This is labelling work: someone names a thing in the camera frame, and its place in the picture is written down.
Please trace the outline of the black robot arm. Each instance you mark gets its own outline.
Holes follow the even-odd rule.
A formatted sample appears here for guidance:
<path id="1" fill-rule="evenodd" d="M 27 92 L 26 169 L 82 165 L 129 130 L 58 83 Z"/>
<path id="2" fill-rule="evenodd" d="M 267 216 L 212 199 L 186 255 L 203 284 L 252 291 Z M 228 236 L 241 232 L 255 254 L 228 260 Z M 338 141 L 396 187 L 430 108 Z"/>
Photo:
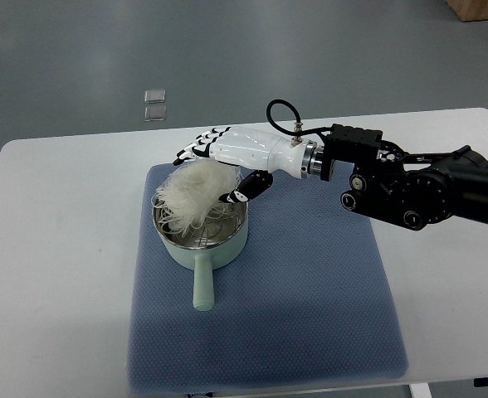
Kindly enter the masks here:
<path id="1" fill-rule="evenodd" d="M 324 181 L 336 162 L 353 164 L 347 211 L 419 231 L 452 216 L 488 225 L 488 159 L 466 145 L 450 153 L 407 153 L 382 131 L 333 124 L 314 129 L 323 144 L 308 171 Z"/>

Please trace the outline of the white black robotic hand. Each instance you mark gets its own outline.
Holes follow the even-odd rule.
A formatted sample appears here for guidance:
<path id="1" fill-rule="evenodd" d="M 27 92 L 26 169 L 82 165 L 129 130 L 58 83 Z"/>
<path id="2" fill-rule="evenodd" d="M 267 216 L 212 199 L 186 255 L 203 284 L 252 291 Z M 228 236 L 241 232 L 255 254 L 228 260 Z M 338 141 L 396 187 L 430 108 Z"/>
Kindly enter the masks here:
<path id="1" fill-rule="evenodd" d="M 220 163 L 244 167 L 251 174 L 219 201 L 248 202 L 268 189 L 273 183 L 273 172 L 281 170 L 295 178 L 310 174 L 310 156 L 317 144 L 304 139 L 298 143 L 288 138 L 243 127 L 211 129 L 177 153 L 173 164 L 179 166 L 188 160 L 210 158 Z"/>

